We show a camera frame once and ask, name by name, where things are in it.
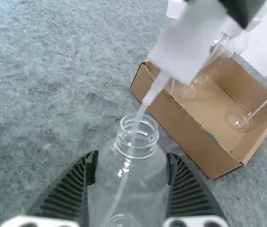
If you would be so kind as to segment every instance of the gray carpet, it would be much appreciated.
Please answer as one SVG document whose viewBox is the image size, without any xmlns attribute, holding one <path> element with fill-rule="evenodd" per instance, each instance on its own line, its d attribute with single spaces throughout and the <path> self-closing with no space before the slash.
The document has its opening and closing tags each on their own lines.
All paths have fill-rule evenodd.
<svg viewBox="0 0 267 227">
<path fill-rule="evenodd" d="M 166 0 L 0 0 L 0 223 L 137 110 L 129 86 L 165 10 Z M 203 178 L 231 226 L 267 226 L 267 139 L 245 169 Z"/>
</svg>

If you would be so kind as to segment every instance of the bottle opening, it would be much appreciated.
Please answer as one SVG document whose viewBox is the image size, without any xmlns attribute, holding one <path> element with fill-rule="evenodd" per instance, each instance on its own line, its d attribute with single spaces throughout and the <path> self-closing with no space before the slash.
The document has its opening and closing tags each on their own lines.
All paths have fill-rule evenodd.
<svg viewBox="0 0 267 227">
<path fill-rule="evenodd" d="M 158 125 L 149 115 L 144 114 L 139 121 L 136 137 L 132 140 L 133 122 L 136 114 L 122 118 L 116 147 L 120 153 L 135 159 L 144 159 L 152 156 L 156 150 L 156 142 L 159 137 Z"/>
</svg>

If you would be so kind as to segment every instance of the glass bottle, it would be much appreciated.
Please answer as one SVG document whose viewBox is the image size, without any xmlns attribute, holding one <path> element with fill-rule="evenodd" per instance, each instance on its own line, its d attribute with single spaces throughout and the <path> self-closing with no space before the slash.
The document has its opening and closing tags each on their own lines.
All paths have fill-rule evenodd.
<svg viewBox="0 0 267 227">
<path fill-rule="evenodd" d="M 167 188 L 166 154 L 156 121 L 144 115 L 131 140 L 135 114 L 122 118 L 117 137 L 99 150 L 95 173 L 97 227 L 161 226 Z"/>
</svg>

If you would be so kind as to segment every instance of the open cardboard box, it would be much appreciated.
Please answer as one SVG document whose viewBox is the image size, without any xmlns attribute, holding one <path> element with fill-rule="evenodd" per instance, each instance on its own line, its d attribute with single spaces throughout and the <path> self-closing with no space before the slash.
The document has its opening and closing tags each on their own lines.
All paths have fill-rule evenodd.
<svg viewBox="0 0 267 227">
<path fill-rule="evenodd" d="M 141 63 L 130 88 L 140 102 L 158 73 L 151 62 Z M 233 59 L 224 62 L 218 74 L 206 89 L 197 90 L 193 100 L 176 95 L 181 88 L 177 84 L 174 96 L 165 89 L 147 109 L 211 180 L 246 165 L 267 136 L 267 117 L 251 130 L 239 132 L 228 125 L 225 116 L 230 109 L 242 108 L 248 87 L 261 84 Z M 261 96 L 267 96 L 264 86 Z"/>
</svg>

